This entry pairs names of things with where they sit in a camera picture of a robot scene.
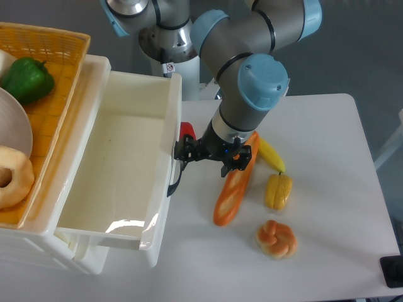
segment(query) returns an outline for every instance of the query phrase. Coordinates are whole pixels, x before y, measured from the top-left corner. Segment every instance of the orange basket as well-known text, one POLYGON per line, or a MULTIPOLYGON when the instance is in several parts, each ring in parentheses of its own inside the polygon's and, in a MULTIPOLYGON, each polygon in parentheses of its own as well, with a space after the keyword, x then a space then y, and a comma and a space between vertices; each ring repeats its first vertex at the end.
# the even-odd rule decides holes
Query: orange basket
POLYGON ((46 60, 55 79, 49 95, 24 106, 31 122, 32 161, 35 182, 29 195, 11 208, 0 210, 0 227, 21 228, 35 202, 43 176, 54 151, 59 132, 87 54, 90 36, 71 31, 0 22, 0 50, 14 57, 46 60))

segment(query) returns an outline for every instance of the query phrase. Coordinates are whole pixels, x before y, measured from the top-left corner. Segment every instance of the storage drawer unit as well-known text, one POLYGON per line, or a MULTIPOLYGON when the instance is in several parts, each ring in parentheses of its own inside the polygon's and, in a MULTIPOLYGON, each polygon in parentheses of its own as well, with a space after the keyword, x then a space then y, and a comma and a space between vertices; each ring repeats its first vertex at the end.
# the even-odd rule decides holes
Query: storage drawer unit
POLYGON ((87 55, 40 202, 22 228, 0 229, 9 239, 0 259, 97 274, 113 247, 154 266, 180 110, 180 75, 113 72, 108 59, 87 55))

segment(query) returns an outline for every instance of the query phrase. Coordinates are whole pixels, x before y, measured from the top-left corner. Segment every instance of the knotted bread roll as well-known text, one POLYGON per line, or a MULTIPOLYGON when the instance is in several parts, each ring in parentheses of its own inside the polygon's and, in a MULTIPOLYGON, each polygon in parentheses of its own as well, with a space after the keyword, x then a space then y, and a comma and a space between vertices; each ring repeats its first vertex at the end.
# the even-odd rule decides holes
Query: knotted bread roll
POLYGON ((256 232, 262 251, 275 259, 291 257, 297 251, 297 239, 288 225, 268 220, 256 232))

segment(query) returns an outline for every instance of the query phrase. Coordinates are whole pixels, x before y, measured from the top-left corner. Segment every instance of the bread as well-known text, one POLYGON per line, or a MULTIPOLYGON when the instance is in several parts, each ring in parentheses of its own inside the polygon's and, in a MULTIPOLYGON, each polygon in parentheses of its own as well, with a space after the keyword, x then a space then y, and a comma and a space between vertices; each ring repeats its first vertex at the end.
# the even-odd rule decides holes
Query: bread
POLYGON ((275 258, 291 257, 297 251, 298 243, 292 229, 275 220, 268 220, 256 232, 256 241, 262 251, 275 258))
POLYGON ((4 187, 0 187, 0 209, 22 201, 30 192, 33 169, 30 159, 21 151, 0 146, 0 173, 4 187))

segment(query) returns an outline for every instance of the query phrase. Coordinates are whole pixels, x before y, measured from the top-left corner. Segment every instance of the white drawer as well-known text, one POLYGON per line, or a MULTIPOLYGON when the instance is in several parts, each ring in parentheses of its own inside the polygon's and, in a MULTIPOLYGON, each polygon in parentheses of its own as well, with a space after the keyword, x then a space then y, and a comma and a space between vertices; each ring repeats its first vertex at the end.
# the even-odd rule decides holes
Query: white drawer
POLYGON ((57 232, 139 249, 155 265, 179 132, 181 78, 111 72, 57 232))

